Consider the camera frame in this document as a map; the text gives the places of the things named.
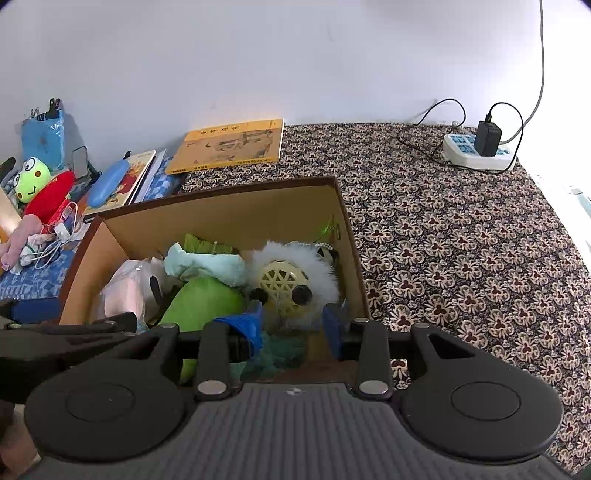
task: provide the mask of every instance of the green stuffed toy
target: green stuffed toy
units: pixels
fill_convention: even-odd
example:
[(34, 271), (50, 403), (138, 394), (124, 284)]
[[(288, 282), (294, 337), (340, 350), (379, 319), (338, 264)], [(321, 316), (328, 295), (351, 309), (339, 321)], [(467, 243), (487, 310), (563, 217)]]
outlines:
[[(238, 290), (228, 287), (217, 278), (200, 275), (180, 289), (164, 313), (161, 323), (176, 323), (181, 332), (202, 330), (205, 324), (218, 317), (243, 313), (244, 298)], [(195, 374), (197, 362), (183, 360), (181, 384)]]
[(12, 181), (18, 199), (29, 203), (50, 182), (49, 168), (37, 157), (29, 158)]

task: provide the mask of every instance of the pink plush toy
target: pink plush toy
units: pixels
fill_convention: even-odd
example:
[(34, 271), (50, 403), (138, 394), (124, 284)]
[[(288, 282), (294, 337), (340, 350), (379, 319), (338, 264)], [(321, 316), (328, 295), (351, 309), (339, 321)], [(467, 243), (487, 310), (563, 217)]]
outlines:
[(0, 261), (4, 270), (8, 271), (17, 264), (29, 235), (41, 233), (41, 230), (43, 224), (37, 215), (25, 215), (21, 219), (8, 242), (0, 244)]

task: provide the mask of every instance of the white plastic bag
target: white plastic bag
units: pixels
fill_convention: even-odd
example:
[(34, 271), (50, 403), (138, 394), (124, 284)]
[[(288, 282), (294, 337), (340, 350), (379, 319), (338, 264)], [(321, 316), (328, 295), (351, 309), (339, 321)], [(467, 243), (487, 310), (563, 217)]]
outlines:
[(175, 279), (164, 271), (164, 263), (151, 260), (126, 260), (100, 291), (96, 319), (133, 312), (138, 319), (137, 333), (146, 332), (146, 322), (158, 314), (150, 277), (156, 277), (163, 294), (170, 292)]

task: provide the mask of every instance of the black charger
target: black charger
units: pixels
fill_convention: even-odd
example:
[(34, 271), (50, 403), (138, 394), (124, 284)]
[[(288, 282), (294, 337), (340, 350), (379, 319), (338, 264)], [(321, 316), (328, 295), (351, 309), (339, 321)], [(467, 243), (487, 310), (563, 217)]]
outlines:
[(488, 114), (484, 121), (478, 122), (474, 148), (481, 157), (494, 157), (501, 143), (501, 129), (492, 122), (492, 115)]

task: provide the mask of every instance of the power strip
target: power strip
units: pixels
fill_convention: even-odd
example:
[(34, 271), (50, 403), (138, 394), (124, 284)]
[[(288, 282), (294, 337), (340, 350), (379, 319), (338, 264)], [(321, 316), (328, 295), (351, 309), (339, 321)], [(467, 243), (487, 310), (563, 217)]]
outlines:
[(513, 160), (513, 153), (500, 145), (494, 157), (481, 157), (474, 149), (474, 135), (447, 134), (443, 137), (443, 158), (460, 167), (475, 170), (504, 170)]

